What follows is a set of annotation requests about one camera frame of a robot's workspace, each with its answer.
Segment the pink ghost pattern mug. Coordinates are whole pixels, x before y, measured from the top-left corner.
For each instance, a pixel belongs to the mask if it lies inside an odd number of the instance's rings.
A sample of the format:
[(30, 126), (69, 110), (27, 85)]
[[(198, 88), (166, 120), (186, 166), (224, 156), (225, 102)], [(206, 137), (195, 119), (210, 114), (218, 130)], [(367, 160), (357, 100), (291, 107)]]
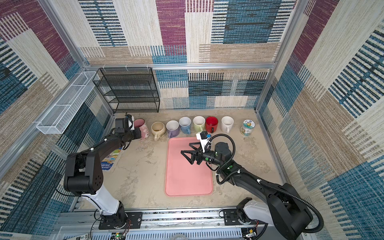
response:
[(149, 128), (144, 119), (137, 119), (134, 121), (134, 127), (141, 131), (141, 138), (146, 139), (150, 136)]

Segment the blue dotted ceramic mug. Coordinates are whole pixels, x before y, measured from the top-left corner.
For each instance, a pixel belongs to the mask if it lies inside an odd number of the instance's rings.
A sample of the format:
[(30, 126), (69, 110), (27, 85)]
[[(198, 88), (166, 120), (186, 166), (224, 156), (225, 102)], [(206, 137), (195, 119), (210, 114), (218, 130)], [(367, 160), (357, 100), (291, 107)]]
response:
[(180, 129), (184, 134), (186, 135), (191, 134), (191, 123), (192, 123), (192, 120), (189, 117), (180, 118), (179, 120)]

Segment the purple ceramic mug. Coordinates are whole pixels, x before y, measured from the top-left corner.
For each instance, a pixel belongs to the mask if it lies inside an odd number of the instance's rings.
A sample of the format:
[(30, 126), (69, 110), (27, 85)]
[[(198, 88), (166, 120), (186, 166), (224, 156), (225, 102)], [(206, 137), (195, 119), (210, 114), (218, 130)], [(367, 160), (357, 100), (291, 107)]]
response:
[(166, 124), (168, 137), (175, 138), (180, 134), (180, 125), (178, 121), (171, 120)]

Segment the light green ceramic mug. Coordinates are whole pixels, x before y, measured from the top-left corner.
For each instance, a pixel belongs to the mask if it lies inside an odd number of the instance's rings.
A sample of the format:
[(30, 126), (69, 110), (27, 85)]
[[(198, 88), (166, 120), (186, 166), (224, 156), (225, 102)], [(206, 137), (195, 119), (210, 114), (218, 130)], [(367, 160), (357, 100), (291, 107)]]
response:
[(194, 117), (193, 124), (194, 124), (194, 129), (197, 133), (206, 130), (206, 119), (202, 116)]

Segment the red ceramic mug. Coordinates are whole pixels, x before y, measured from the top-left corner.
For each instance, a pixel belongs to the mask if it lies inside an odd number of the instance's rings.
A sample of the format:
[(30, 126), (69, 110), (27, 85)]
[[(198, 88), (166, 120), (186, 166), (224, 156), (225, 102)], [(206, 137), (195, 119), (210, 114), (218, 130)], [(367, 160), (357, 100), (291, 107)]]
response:
[(206, 118), (206, 131), (213, 134), (218, 127), (219, 120), (216, 117), (209, 116)]

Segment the white ceramic mug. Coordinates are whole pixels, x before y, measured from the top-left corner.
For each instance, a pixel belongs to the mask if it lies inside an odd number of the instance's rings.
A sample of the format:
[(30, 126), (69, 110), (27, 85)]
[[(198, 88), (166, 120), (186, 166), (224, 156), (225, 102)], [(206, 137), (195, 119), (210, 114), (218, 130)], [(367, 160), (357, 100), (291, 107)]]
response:
[(221, 119), (221, 130), (224, 133), (229, 133), (234, 125), (234, 119), (229, 116), (222, 117)]

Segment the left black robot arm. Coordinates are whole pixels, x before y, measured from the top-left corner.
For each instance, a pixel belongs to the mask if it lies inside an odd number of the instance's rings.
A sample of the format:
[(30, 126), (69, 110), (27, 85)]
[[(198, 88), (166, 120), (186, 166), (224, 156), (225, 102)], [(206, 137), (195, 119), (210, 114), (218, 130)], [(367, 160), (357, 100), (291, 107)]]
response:
[(127, 114), (115, 120), (115, 128), (98, 144), (67, 157), (64, 189), (85, 198), (101, 211), (100, 230), (121, 229), (129, 222), (122, 202), (104, 186), (101, 162), (113, 151), (125, 150), (131, 141), (140, 138), (141, 131), (134, 127), (134, 117)]

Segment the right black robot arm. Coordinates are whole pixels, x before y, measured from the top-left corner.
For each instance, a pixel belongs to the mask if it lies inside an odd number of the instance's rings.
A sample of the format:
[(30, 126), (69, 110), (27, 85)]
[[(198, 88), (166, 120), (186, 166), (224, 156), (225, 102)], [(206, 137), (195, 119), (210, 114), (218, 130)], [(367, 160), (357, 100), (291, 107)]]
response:
[(227, 143), (217, 143), (214, 150), (203, 150), (201, 146), (196, 148), (194, 143), (190, 147), (191, 150), (181, 151), (190, 164), (206, 162), (216, 165), (216, 175), (222, 178), (217, 180), (219, 185), (228, 182), (261, 199), (268, 206), (272, 224), (287, 240), (295, 240), (302, 233), (314, 233), (323, 227), (324, 222), (320, 220), (319, 228), (308, 228), (314, 218), (311, 213), (314, 206), (302, 199), (295, 188), (287, 183), (282, 186), (274, 184), (250, 173), (233, 160), (234, 153)]

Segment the pink plastic tray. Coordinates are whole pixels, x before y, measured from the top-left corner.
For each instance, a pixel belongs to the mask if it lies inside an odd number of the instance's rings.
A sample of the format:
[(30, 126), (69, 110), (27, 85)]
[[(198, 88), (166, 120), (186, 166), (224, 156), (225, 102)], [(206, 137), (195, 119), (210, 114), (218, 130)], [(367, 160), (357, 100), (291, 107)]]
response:
[(193, 137), (172, 138), (168, 141), (165, 194), (168, 197), (203, 196), (213, 192), (212, 171), (203, 164), (190, 164), (181, 154), (191, 150)]

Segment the blue treehouse paperback book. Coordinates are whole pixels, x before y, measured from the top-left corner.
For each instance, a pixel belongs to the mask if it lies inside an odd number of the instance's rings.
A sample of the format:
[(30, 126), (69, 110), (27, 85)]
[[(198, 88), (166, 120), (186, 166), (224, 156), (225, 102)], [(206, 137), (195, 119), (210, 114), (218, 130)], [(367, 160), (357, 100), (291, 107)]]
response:
[(106, 158), (101, 161), (101, 167), (104, 172), (113, 172), (117, 166), (122, 154), (122, 148), (119, 148), (109, 154)]

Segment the green lidded yogurt cup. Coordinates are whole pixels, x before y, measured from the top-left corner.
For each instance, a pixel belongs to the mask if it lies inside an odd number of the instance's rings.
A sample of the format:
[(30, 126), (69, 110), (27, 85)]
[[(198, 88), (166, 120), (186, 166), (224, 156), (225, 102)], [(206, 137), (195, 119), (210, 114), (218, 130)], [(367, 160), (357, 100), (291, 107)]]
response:
[(253, 129), (255, 128), (255, 122), (252, 120), (244, 120), (243, 125), (240, 128), (240, 132), (244, 136), (249, 136), (251, 135)]

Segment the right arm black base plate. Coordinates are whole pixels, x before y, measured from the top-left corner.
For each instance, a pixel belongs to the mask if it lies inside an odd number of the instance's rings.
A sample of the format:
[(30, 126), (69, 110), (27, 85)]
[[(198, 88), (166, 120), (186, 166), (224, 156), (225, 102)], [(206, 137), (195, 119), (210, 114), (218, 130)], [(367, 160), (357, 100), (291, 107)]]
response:
[(251, 222), (244, 211), (239, 209), (222, 209), (219, 217), (224, 219), (226, 226), (248, 225)]

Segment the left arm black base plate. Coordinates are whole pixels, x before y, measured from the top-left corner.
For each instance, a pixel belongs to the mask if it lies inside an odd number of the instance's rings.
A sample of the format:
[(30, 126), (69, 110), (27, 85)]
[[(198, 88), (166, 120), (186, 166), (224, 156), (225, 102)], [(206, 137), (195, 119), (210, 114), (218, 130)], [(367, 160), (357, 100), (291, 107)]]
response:
[(123, 220), (114, 219), (114, 216), (101, 215), (99, 230), (127, 230), (139, 229), (142, 223), (143, 212), (126, 212)]

